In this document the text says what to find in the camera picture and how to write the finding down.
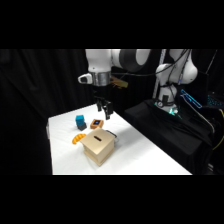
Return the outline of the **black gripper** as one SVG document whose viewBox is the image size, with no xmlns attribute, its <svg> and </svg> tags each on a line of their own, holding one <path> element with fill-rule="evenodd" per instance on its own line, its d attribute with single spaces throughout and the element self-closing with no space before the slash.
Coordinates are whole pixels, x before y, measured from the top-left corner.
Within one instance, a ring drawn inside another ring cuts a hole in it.
<svg viewBox="0 0 224 224">
<path fill-rule="evenodd" d="M 110 119 L 110 116 L 113 114 L 113 104 L 110 100 L 111 86 L 94 86 L 93 94 L 94 99 L 97 104 L 98 112 L 101 112 L 102 109 L 105 110 L 106 120 Z"/>
</svg>

